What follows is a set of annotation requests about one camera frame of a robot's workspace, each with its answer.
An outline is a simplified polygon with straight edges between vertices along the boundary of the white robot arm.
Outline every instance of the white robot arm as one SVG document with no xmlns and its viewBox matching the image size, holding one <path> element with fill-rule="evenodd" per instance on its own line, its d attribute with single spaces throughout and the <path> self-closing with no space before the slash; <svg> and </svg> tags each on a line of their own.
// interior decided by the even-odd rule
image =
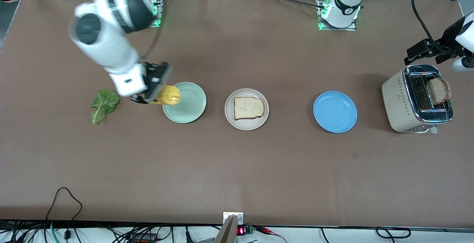
<svg viewBox="0 0 474 243">
<path fill-rule="evenodd" d="M 357 18 L 362 0 L 330 0 L 321 17 L 337 28 L 348 27 Z"/>
<path fill-rule="evenodd" d="M 423 39 L 407 50 L 405 65 L 426 58 L 435 57 L 440 64 L 448 59 L 455 59 L 452 67 L 455 71 L 474 70 L 474 13 L 471 12 L 454 24 L 450 25 L 443 36 L 435 41 L 437 47 L 429 39 Z"/>
<path fill-rule="evenodd" d="M 154 101 L 171 67 L 142 61 L 125 36 L 153 21 L 151 0 L 93 0 L 78 5 L 75 16 L 70 38 L 109 73 L 118 94 Z"/>
</svg>

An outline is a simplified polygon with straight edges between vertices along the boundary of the green lettuce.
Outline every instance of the green lettuce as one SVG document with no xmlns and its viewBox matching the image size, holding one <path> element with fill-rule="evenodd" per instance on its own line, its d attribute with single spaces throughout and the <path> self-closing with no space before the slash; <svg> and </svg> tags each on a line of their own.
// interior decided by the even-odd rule
<svg viewBox="0 0 474 243">
<path fill-rule="evenodd" d="M 90 120 L 93 124 L 96 124 L 105 118 L 107 113 L 115 111 L 115 106 L 120 101 L 120 97 L 115 91 L 102 88 L 99 90 L 97 98 L 90 105 L 94 108 Z"/>
</svg>

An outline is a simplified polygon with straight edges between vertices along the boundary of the bread slice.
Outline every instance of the bread slice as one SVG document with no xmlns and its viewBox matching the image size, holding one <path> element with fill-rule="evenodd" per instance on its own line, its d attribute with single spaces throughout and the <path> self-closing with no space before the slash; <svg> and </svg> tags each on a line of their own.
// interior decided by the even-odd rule
<svg viewBox="0 0 474 243">
<path fill-rule="evenodd" d="M 437 77 L 428 81 L 426 91 L 431 96 L 434 105 L 443 104 L 451 98 L 451 88 L 443 77 Z"/>
<path fill-rule="evenodd" d="M 234 98 L 234 120 L 255 119 L 264 115 L 265 107 L 261 99 L 252 97 Z"/>
</svg>

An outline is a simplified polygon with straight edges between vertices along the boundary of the green plate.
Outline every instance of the green plate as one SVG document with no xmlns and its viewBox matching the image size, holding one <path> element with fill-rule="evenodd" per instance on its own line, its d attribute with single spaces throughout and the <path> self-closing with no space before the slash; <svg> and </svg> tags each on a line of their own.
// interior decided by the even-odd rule
<svg viewBox="0 0 474 243">
<path fill-rule="evenodd" d="M 184 81 L 175 84 L 181 92 L 181 100 L 176 105 L 163 105 L 164 114 L 176 123 L 191 123 L 199 118 L 207 104 L 206 93 L 195 83 Z"/>
</svg>

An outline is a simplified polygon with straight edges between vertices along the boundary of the yellow bottle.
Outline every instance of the yellow bottle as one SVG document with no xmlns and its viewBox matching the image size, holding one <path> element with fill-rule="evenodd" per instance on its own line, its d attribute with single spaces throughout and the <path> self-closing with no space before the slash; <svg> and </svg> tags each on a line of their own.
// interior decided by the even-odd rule
<svg viewBox="0 0 474 243">
<path fill-rule="evenodd" d="M 181 92 L 176 86 L 163 86 L 156 100 L 150 104 L 176 105 L 181 100 Z"/>
</svg>

